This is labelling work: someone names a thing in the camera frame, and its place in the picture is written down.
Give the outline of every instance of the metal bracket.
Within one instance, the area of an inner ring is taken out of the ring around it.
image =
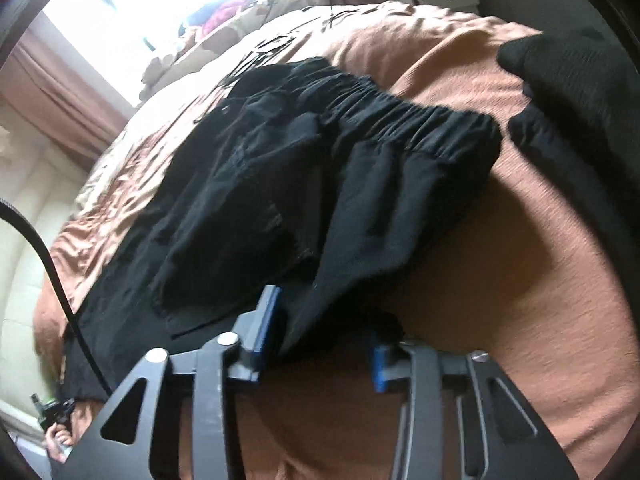
[[[391,480],[578,480],[540,416],[485,352],[437,352],[420,342],[375,348],[379,392],[403,390]],[[444,471],[442,389],[458,420],[460,463]]]
[[[244,479],[233,393],[257,383],[279,347],[280,289],[264,288],[256,310],[201,349],[147,352],[122,381],[62,468],[61,480],[177,478],[180,398],[172,381],[193,381],[193,479]]]

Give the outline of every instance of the bed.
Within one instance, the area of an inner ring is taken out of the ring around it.
[[[223,97],[217,82],[264,39],[296,32],[270,62],[324,56],[401,98],[491,113],[503,133],[527,104],[522,82],[498,68],[495,53],[502,42],[535,30],[393,2],[333,12],[330,28],[327,7],[268,23],[138,111],[94,167],[78,212],[52,245],[73,309],[153,196],[194,119]],[[486,189],[463,221],[424,250],[400,283],[369,301],[436,348],[494,355],[582,480],[603,469],[640,410],[638,342],[611,264],[564,197],[507,137]],[[46,367],[61,373],[65,320],[47,282],[33,327]],[[348,343],[271,370],[260,388],[239,400],[248,478],[388,478],[398,405],[396,397],[373,394],[368,368]],[[76,437],[99,407],[81,403]],[[185,403],[183,428],[189,411]],[[181,475],[190,478],[188,431],[180,446]]]
[[[173,45],[165,49],[165,52],[158,52],[142,75],[145,87],[140,92],[140,100],[147,101],[165,86],[187,74],[197,72],[241,38],[260,28],[264,20],[271,21],[290,10],[299,10],[308,4],[307,0],[244,1],[247,2],[246,8],[241,6],[219,27],[210,30],[207,23],[203,27],[191,27],[186,39],[178,39],[179,46]],[[239,2],[241,0],[232,0],[236,5]]]

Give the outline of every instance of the screw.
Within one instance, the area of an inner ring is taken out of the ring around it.
[[[169,353],[164,348],[152,348],[146,353],[145,358],[150,363],[161,363],[168,355]]]
[[[223,332],[216,338],[216,342],[222,346],[231,346],[235,345],[238,339],[238,334],[235,332]]]
[[[489,360],[489,354],[484,350],[474,350],[469,354],[469,357],[471,357],[476,363],[485,363]]]

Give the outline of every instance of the black clothing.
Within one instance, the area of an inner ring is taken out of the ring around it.
[[[640,244],[640,76],[595,30],[508,41],[498,63],[593,166]]]
[[[288,351],[450,228],[499,151],[491,117],[402,101],[324,59],[252,70],[176,151],[82,333],[115,387],[147,349],[199,348],[274,283]],[[63,393],[104,398],[70,334]]]

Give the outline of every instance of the window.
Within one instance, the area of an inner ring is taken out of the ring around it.
[[[182,20],[212,0],[51,0],[45,14],[132,105],[152,49],[175,42]]]

